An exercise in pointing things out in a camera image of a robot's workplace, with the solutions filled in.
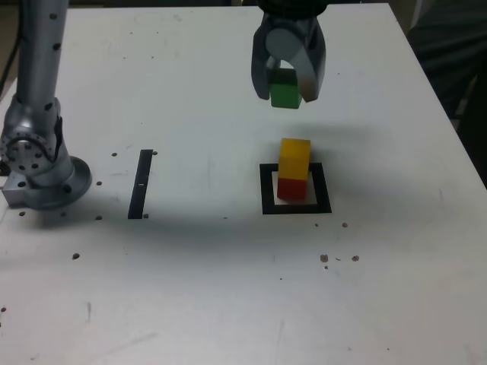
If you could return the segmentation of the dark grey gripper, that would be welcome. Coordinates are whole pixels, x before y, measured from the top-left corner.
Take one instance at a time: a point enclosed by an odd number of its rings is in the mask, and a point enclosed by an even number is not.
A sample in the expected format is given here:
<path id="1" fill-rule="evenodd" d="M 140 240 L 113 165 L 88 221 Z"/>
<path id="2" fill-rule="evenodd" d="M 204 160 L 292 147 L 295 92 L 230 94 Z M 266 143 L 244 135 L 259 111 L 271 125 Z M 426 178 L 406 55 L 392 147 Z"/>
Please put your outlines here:
<path id="1" fill-rule="evenodd" d="M 269 88 L 280 61 L 295 71 L 305 102 L 318 99 L 326 64 L 326 44 L 315 17 L 291 19 L 264 14 L 253 36 L 251 78 L 257 96 L 269 100 Z"/>

